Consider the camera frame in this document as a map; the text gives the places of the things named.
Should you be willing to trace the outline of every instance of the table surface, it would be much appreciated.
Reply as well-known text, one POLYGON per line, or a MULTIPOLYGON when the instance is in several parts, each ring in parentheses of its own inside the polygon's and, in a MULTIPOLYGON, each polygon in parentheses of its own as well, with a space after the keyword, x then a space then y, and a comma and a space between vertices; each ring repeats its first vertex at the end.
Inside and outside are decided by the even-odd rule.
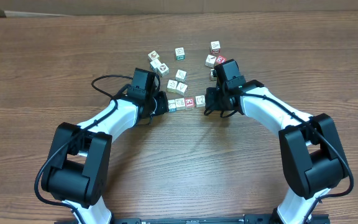
MULTIPOLYGON (((258 79, 301 111, 335 120, 356 186, 316 213, 358 223, 357 11, 0 19, 0 223, 72 217, 37 200, 34 178, 60 123, 90 119, 108 105, 91 80, 148 69, 147 54, 156 50, 170 68, 163 90, 182 69, 187 96, 203 95, 214 86, 204 66, 213 40, 247 80, 258 79), (175 60, 177 47, 185 48, 185 60, 175 60)), ((97 85, 114 93, 127 82, 97 85)), ((227 217, 271 213, 287 189, 272 133, 241 115, 221 119, 196 109, 122 134, 112 145, 103 197, 117 217, 227 217)))

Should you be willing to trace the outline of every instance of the red block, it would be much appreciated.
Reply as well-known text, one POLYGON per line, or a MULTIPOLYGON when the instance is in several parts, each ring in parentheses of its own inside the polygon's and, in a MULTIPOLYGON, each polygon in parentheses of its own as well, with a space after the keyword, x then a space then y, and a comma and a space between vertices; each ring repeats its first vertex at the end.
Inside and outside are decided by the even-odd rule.
POLYGON ((185 98, 186 110, 192 110, 195 107, 195 102, 193 98, 185 98))
POLYGON ((219 55, 215 62, 216 62, 216 65, 219 65, 220 63, 223 63, 225 61, 226 61, 226 58, 219 55))

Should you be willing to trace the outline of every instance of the small cube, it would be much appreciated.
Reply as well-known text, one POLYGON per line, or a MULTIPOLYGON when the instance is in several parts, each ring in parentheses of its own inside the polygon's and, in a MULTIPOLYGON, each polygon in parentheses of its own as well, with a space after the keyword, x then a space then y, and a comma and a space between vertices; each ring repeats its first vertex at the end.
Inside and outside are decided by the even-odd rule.
POLYGON ((175 100, 168 100, 168 109, 169 112, 175 112, 177 110, 177 103, 175 100))
POLYGON ((177 105, 177 110, 184 110, 184 109, 186 109, 185 99, 184 99, 184 98, 175 99, 175 103, 176 103, 176 105, 177 105))
POLYGON ((211 54, 217 54, 221 51, 221 44, 219 41, 212 41, 209 48, 211 49, 211 54))
POLYGON ((187 91, 187 85, 184 83, 179 83, 177 86, 177 93, 184 96, 186 91, 187 91))
POLYGON ((195 107, 194 99, 193 98, 186 98, 185 99, 185 105, 186 105, 186 110, 194 109, 194 107, 195 107))
POLYGON ((154 61, 150 62, 150 67, 154 72, 158 71, 159 66, 161 66, 161 62, 159 59, 155 59, 154 61))
POLYGON ((168 80, 168 86, 167 86, 167 91, 171 92, 171 93, 176 93, 177 92, 177 86, 178 86, 178 82, 175 80, 168 80))
POLYGON ((215 69, 211 69, 211 73, 209 74, 209 79, 210 79, 211 81, 216 81, 217 78, 218 78, 218 77, 216 76, 216 71, 215 71, 215 69))
POLYGON ((159 59, 160 60, 160 56, 156 53, 155 50, 153 50, 152 52, 149 53, 149 60, 152 62, 155 59, 159 59))
POLYGON ((160 74, 161 77, 169 74, 169 68, 165 63, 161 64, 157 70, 157 73, 160 74))
POLYGON ((208 55, 205 60, 205 66, 214 68, 216 57, 214 55, 208 55))
POLYGON ((185 59, 185 49, 183 47, 175 49, 175 55, 177 56, 177 60, 185 59))
POLYGON ((179 82, 185 82, 186 81, 186 72, 178 69, 175 79, 178 80, 179 82))
POLYGON ((219 65, 220 63, 223 63, 225 61, 226 61, 226 58, 219 55, 216 59, 216 64, 219 65))
POLYGON ((205 96, 196 96, 196 107, 204 107, 205 106, 205 96))

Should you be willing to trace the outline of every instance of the wooden table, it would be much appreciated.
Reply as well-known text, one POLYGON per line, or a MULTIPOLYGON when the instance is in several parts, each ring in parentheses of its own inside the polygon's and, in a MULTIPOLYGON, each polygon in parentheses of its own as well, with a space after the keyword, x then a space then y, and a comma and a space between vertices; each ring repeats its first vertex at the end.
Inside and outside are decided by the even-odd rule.
MULTIPOLYGON (((187 95, 203 95, 214 86, 204 66, 212 40, 247 80, 299 110, 334 118, 356 187, 316 213, 358 223, 358 12, 351 11, 0 19, 0 223, 72 217, 36 199, 34 178, 60 123, 90 119, 108 105, 91 80, 148 69, 147 54, 156 50, 170 68, 163 90, 182 69, 187 95), (184 61, 175 61, 177 47, 185 48, 184 61)), ((125 83, 98 86, 114 93, 125 83)), ((103 197, 117 217, 271 213, 288 189, 272 133, 253 119, 205 117, 201 109, 127 130, 112 146, 108 176, 103 197)))

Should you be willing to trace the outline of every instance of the wood grain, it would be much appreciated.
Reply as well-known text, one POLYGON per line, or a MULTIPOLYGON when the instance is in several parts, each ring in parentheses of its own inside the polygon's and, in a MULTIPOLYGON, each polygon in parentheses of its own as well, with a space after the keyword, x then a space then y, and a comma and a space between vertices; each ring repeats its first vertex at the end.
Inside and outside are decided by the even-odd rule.
MULTIPOLYGON (((163 89, 182 69, 188 96, 202 95, 214 85, 204 66, 212 40, 247 80, 258 79, 299 110, 334 118, 356 187, 316 213, 358 223, 357 11, 0 19, 0 223, 71 218, 39 202, 32 188, 56 127, 108 104, 92 79, 148 69, 147 54, 156 50, 170 67, 163 89), (175 61, 177 47, 186 60, 175 61)), ((98 86, 114 93, 125 83, 98 86)), ((117 217, 270 213, 287 191, 273 134, 252 119, 205 117, 199 109, 127 130, 112 146, 108 175, 104 200, 117 217)), ((343 180, 334 192, 347 185, 343 180)))

